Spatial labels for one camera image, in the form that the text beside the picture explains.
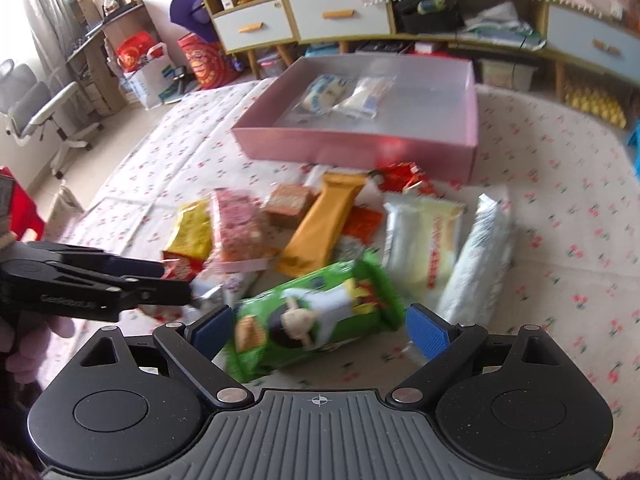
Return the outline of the left hand pink glove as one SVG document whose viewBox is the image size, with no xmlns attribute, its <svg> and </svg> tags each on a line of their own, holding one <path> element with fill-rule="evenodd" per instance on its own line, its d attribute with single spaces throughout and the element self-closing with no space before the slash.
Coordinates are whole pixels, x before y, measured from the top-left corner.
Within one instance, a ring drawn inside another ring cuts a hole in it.
<svg viewBox="0 0 640 480">
<path fill-rule="evenodd" d="M 47 356 L 51 336 L 70 338 L 75 333 L 71 318 L 35 313 L 35 325 L 17 335 L 5 321 L 1 321 L 1 352 L 7 353 L 4 369 L 20 385 L 33 382 Z"/>
</svg>

